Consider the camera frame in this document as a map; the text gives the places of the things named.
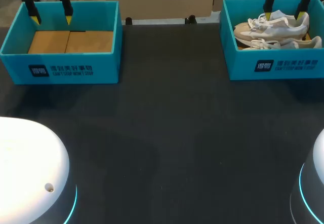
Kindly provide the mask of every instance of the black table surface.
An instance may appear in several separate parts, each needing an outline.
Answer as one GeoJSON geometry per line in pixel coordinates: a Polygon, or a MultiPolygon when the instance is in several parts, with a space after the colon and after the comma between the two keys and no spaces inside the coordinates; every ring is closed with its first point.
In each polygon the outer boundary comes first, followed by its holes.
{"type": "Polygon", "coordinates": [[[116,85],[14,86],[0,65],[1,115],[66,146],[75,223],[292,223],[323,102],[323,80],[230,81],[217,24],[125,26],[116,85]]]}

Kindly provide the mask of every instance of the sneaker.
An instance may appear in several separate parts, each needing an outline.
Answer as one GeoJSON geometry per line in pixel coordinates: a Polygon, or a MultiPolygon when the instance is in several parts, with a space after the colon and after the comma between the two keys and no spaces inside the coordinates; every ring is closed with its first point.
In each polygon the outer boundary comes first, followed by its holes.
{"type": "Polygon", "coordinates": [[[248,19],[234,27],[235,38],[251,46],[252,40],[264,39],[265,41],[282,41],[287,38],[301,40],[307,33],[309,27],[309,16],[304,15],[296,20],[292,15],[285,15],[280,10],[273,12],[267,20],[264,14],[258,19],[248,19]]]}
{"type": "Polygon", "coordinates": [[[322,39],[319,36],[310,41],[296,40],[289,38],[278,41],[265,41],[264,39],[252,40],[251,47],[243,50],[262,50],[262,49],[303,49],[303,48],[322,48],[322,39]]]}
{"type": "Polygon", "coordinates": [[[279,43],[282,47],[282,46],[286,46],[291,42],[296,42],[298,44],[298,48],[322,48],[322,39],[319,36],[314,37],[310,41],[301,41],[301,40],[296,40],[294,38],[288,38],[280,41],[279,43]]]}

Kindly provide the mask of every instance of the glowing blue light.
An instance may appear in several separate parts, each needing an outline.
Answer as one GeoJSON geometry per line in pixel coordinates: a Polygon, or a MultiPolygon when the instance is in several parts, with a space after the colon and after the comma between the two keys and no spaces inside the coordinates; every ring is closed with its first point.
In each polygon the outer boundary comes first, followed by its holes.
{"type": "Polygon", "coordinates": [[[302,169],[300,169],[300,173],[299,173],[299,190],[300,190],[300,194],[301,194],[301,196],[302,196],[302,198],[303,198],[303,201],[304,201],[304,203],[305,203],[305,205],[306,205],[306,207],[307,207],[307,209],[309,210],[309,212],[312,214],[312,216],[320,223],[320,224],[323,224],[323,222],[321,222],[318,218],[317,218],[317,216],[312,212],[312,210],[309,208],[309,206],[308,206],[308,204],[306,203],[306,200],[305,200],[305,198],[304,198],[304,195],[303,195],[303,191],[302,191],[302,186],[301,186],[301,184],[300,184],[300,179],[301,179],[301,176],[302,176],[302,170],[303,170],[303,167],[304,167],[304,164],[303,164],[303,166],[302,166],[302,169]]]}
{"type": "Polygon", "coordinates": [[[70,220],[70,218],[72,216],[72,213],[74,211],[75,204],[76,204],[76,197],[77,197],[77,187],[75,186],[75,199],[74,199],[74,204],[73,204],[73,207],[71,209],[70,215],[67,217],[66,221],[63,224],[67,224],[67,222],[70,220]]]}

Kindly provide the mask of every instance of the teal box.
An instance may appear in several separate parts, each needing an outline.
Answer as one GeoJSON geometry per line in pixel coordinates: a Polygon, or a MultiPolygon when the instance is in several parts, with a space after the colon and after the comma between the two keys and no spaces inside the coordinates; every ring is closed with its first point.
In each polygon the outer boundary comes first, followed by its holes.
{"type": "Polygon", "coordinates": [[[29,16],[22,3],[0,50],[0,58],[13,82],[29,84],[117,83],[123,26],[118,2],[71,2],[73,16],[68,25],[61,2],[35,3],[41,25],[29,16]],[[36,31],[113,31],[111,52],[28,54],[36,31]]]}
{"type": "MultiPolygon", "coordinates": [[[[273,11],[294,15],[301,0],[274,0],[273,11]]],[[[220,37],[231,80],[324,78],[324,49],[239,50],[233,27],[258,18],[265,0],[223,0],[220,37]]],[[[324,42],[324,6],[311,0],[309,35],[324,42]]]]}

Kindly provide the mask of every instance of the black bracket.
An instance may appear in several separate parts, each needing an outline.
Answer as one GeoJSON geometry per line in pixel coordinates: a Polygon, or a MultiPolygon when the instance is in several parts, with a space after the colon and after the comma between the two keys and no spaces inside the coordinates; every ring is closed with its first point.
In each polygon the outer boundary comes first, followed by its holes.
{"type": "Polygon", "coordinates": [[[133,25],[133,20],[131,17],[127,17],[125,20],[125,25],[133,25]]]}
{"type": "Polygon", "coordinates": [[[184,19],[185,24],[197,24],[196,17],[194,15],[190,15],[189,18],[184,19]]]}

